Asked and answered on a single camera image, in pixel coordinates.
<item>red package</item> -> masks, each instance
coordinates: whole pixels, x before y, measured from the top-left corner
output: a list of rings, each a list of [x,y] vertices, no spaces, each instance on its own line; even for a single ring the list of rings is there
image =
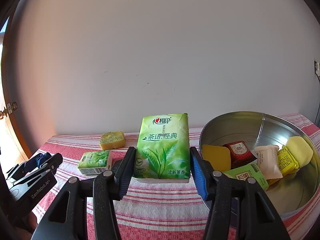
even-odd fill
[[[247,148],[244,141],[226,143],[223,146],[230,150],[232,169],[246,165],[256,159],[256,157]]]

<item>sponge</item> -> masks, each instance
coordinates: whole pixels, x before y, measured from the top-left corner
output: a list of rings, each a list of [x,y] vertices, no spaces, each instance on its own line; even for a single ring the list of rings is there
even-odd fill
[[[230,150],[223,146],[202,145],[201,153],[204,160],[209,161],[216,171],[231,169]]]
[[[100,147],[102,150],[118,149],[125,146],[123,132],[107,132],[101,136]]]
[[[298,162],[299,168],[307,165],[313,156],[313,150],[300,136],[290,137],[285,146]]]

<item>white wall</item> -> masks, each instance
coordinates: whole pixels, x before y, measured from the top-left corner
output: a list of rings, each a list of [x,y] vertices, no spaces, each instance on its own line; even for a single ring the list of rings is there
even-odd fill
[[[26,0],[19,9],[9,78],[35,137],[44,127],[47,137],[138,131],[143,116],[162,113],[186,112],[190,127],[237,110],[316,117],[320,26],[303,0]]]

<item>wall socket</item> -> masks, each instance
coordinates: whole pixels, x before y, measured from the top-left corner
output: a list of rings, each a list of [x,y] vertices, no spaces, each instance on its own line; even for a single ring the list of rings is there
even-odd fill
[[[315,61],[315,73],[318,77],[320,77],[320,64]]]

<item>red and white tablecloth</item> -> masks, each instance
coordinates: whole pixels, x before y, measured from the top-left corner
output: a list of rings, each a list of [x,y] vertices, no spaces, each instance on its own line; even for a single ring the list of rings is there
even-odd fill
[[[320,129],[301,114],[282,116],[303,130],[320,151]],[[199,146],[202,128],[189,130],[190,146]],[[111,150],[114,161],[122,159],[129,146],[136,146],[139,133],[126,133],[126,147]],[[34,208],[41,220],[52,200],[72,176],[87,179],[77,169],[84,152],[99,150],[100,135],[53,136],[37,153],[56,153],[63,163],[55,175],[57,184]],[[291,239],[299,240],[308,232],[320,213],[320,188],[314,197],[294,216],[284,220]],[[197,194],[193,179],[188,184],[145,184],[131,180],[127,195],[114,201],[116,217],[122,239],[165,240],[202,239],[208,209]],[[95,239],[92,198],[87,200],[88,239]],[[233,238],[234,231],[229,232]]]

